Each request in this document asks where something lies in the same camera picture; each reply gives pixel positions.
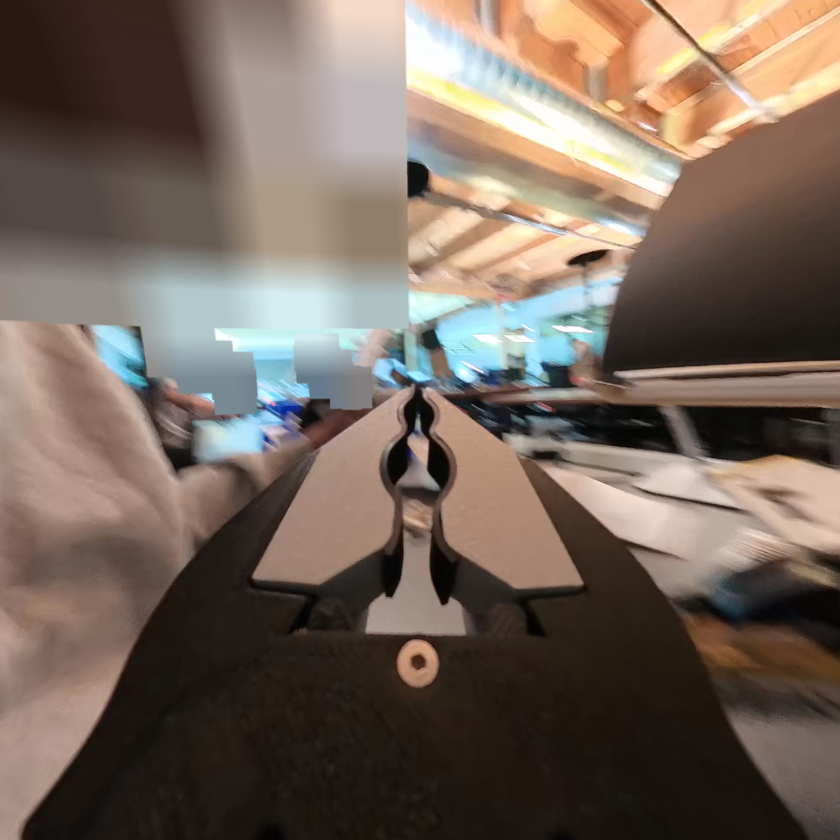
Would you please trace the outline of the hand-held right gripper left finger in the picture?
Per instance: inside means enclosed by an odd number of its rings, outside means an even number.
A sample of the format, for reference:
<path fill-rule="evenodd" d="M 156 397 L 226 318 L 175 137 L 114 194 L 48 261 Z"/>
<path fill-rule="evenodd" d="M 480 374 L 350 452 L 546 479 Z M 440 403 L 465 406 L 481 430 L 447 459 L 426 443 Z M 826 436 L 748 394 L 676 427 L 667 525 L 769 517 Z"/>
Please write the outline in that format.
<path fill-rule="evenodd" d="M 252 582 L 336 599 L 392 596 L 403 570 L 403 504 L 416 387 L 393 394 L 322 446 Z"/>

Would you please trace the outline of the computer monitor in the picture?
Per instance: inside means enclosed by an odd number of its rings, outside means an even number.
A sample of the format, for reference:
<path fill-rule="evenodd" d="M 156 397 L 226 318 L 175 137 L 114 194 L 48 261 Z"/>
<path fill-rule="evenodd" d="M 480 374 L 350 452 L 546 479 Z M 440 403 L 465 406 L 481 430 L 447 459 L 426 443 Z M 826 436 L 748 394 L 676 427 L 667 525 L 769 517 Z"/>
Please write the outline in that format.
<path fill-rule="evenodd" d="M 618 288 L 610 384 L 834 375 L 839 95 L 687 163 Z"/>

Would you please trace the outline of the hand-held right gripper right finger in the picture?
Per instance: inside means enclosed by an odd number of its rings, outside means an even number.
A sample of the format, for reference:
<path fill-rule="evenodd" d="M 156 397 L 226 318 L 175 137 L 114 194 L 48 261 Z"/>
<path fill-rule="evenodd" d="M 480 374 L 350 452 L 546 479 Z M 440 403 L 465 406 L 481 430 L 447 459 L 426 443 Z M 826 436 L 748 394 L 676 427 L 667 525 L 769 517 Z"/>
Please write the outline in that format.
<path fill-rule="evenodd" d="M 440 393 L 422 390 L 427 471 L 439 494 L 430 574 L 462 606 L 578 594 L 584 583 L 513 450 Z"/>

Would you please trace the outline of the person's left forearm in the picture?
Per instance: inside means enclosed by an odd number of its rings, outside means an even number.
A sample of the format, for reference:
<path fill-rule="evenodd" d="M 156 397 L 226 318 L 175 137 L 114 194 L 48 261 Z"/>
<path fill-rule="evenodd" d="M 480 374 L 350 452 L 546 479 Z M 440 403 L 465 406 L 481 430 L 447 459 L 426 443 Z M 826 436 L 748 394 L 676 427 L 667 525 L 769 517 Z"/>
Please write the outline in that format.
<path fill-rule="evenodd" d="M 186 548 L 197 550 L 276 480 L 314 455 L 355 419 L 352 412 L 335 411 L 270 451 L 179 471 L 178 499 Z"/>

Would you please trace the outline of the person's grey hoodie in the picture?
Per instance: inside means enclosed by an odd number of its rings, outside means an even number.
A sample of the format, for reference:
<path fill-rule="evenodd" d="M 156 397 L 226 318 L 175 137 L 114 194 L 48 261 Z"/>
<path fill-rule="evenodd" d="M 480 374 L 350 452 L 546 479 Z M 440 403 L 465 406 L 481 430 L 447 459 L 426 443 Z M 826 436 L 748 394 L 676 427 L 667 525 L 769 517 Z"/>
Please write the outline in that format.
<path fill-rule="evenodd" d="M 75 325 L 1 330 L 1 823 L 96 724 L 187 545 L 140 400 Z"/>

